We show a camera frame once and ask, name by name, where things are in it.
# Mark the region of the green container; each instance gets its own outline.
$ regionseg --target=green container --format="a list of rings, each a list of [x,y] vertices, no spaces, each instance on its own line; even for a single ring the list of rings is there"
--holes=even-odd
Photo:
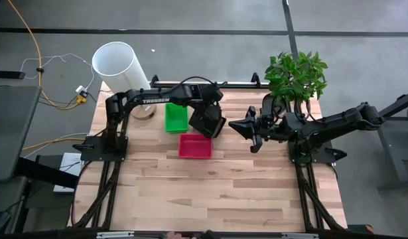
[[[175,104],[165,104],[165,131],[184,133],[188,131],[188,108]]]

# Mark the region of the white cylinder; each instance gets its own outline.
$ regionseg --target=white cylinder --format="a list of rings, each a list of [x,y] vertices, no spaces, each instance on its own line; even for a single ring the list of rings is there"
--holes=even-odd
[[[151,89],[135,51],[124,42],[110,42],[93,55],[93,69],[113,93]]]

